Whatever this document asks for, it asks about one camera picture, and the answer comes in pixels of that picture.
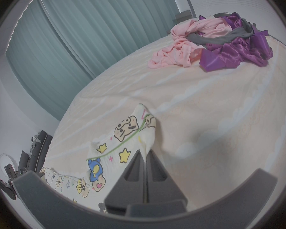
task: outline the headboard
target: headboard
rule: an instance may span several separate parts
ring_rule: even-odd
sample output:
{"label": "headboard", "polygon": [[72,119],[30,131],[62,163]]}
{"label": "headboard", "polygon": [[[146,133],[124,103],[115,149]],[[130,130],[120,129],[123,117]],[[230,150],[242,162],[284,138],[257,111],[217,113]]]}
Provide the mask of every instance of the headboard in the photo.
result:
{"label": "headboard", "polygon": [[257,29],[268,30],[275,39],[286,45],[286,29],[266,0],[187,0],[193,18],[216,13],[237,12],[242,18],[256,23]]}

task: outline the green stripe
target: green stripe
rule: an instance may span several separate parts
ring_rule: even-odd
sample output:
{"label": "green stripe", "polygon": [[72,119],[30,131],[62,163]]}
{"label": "green stripe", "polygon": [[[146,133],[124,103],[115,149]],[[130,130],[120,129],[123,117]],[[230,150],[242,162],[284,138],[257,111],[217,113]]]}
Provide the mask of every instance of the green stripe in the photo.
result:
{"label": "green stripe", "polygon": [[122,142],[121,142],[118,146],[116,146],[113,150],[111,150],[110,152],[108,152],[108,153],[106,153],[106,154],[104,154],[104,155],[101,155],[101,156],[98,156],[98,157],[93,157],[93,158],[88,158],[88,159],[86,159],[86,160],[89,160],[89,159],[95,160],[95,159],[97,159],[97,158],[104,157],[104,156],[106,156],[106,155],[112,153],[112,152],[113,152],[114,150],[116,150],[117,148],[121,147],[121,145],[123,145],[124,143],[126,143],[126,142],[127,142],[128,140],[130,140],[134,135],[136,135],[139,131],[141,131],[141,130],[143,129],[143,126],[144,126],[144,123],[145,123],[145,119],[146,119],[146,117],[149,116],[149,115],[150,115],[150,114],[145,115],[144,120],[143,120],[143,122],[142,122],[142,124],[141,124],[141,127],[140,127],[138,130],[136,130],[128,139],[126,139],[125,141],[122,141]]}

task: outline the bed sheet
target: bed sheet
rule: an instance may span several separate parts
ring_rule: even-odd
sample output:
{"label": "bed sheet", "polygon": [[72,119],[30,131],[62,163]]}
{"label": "bed sheet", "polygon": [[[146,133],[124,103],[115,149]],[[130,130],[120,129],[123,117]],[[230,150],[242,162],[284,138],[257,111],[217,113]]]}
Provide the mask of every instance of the bed sheet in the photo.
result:
{"label": "bed sheet", "polygon": [[[241,63],[208,73],[198,62],[148,68],[152,53],[173,42],[170,36],[135,51],[76,95],[44,166],[83,177],[90,143],[142,103],[156,118],[152,149],[188,198],[188,210],[226,195],[257,168],[280,174],[286,162],[286,47],[267,40],[274,56],[266,67]],[[85,203],[93,203],[93,195]]]}

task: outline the curtain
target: curtain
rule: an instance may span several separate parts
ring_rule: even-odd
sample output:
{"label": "curtain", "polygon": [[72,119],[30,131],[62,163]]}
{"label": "curtain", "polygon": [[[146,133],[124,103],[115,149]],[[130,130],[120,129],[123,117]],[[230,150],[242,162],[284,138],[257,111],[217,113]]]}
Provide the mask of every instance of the curtain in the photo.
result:
{"label": "curtain", "polygon": [[174,0],[34,0],[15,28],[7,57],[28,93],[61,120],[90,80],[167,36],[178,12]]}

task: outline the pink clothing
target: pink clothing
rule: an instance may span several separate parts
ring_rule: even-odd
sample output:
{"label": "pink clothing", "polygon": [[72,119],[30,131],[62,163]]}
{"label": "pink clothing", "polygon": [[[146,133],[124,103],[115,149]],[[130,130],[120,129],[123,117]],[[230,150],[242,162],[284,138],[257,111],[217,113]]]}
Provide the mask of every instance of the pink clothing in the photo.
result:
{"label": "pink clothing", "polygon": [[215,38],[225,36],[232,31],[232,28],[223,18],[200,21],[190,20],[183,24],[175,25],[170,31],[174,43],[153,53],[152,59],[148,61],[148,67],[156,69],[174,64],[191,67],[191,63],[200,58],[204,47],[202,45],[197,46],[185,37],[197,31],[204,33],[203,37]]}

